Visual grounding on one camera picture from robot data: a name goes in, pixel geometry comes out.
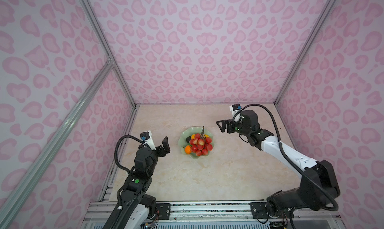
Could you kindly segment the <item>small orange fake fruit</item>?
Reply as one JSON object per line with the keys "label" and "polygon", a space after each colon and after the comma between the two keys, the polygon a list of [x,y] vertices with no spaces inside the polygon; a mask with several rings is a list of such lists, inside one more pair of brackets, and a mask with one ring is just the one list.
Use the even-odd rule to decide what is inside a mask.
{"label": "small orange fake fruit", "polygon": [[187,145],[187,146],[185,147],[185,153],[186,153],[187,155],[189,155],[189,154],[192,153],[192,147],[191,147],[190,145]]}

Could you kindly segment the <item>red fake grape bunch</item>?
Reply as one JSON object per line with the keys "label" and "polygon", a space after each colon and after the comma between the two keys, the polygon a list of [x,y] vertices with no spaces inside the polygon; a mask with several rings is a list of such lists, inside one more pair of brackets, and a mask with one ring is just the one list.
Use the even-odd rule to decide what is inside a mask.
{"label": "red fake grape bunch", "polygon": [[186,138],[190,137],[193,134],[200,134],[201,138],[200,139],[191,139],[190,144],[188,144],[186,142],[186,139],[185,139],[185,142],[187,143],[187,145],[190,145],[192,147],[192,153],[189,155],[192,157],[195,157],[195,158],[207,157],[214,148],[213,138],[206,133],[204,127],[201,127],[201,128],[192,127],[192,128],[190,128],[190,130],[187,132]]}

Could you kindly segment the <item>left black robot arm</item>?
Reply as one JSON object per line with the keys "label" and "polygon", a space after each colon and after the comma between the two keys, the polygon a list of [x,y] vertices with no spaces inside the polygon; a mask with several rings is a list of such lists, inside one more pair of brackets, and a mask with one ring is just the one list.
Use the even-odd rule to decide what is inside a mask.
{"label": "left black robot arm", "polygon": [[[119,148],[125,139],[132,139],[140,146],[136,152],[134,166],[128,169],[120,164]],[[151,132],[140,134],[139,138],[131,135],[122,136],[115,147],[114,162],[127,172],[124,184],[117,191],[117,204],[104,225],[105,229],[152,229],[160,217],[156,198],[146,192],[152,183],[159,158],[171,152],[169,139],[165,137],[161,146],[154,146]]]}

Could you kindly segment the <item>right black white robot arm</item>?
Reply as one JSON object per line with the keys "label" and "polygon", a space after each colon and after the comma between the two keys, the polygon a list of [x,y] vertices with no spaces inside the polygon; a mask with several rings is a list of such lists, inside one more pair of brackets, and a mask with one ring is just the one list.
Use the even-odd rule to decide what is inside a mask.
{"label": "right black white robot arm", "polygon": [[312,159],[283,143],[275,119],[272,119],[275,128],[272,133],[261,128],[254,111],[243,110],[238,104],[231,110],[232,119],[216,122],[220,131],[246,137],[249,145],[279,160],[301,180],[299,187],[269,196],[265,205],[266,215],[277,218],[284,213],[293,214],[295,209],[331,212],[339,209],[336,198],[341,192],[330,162]]}

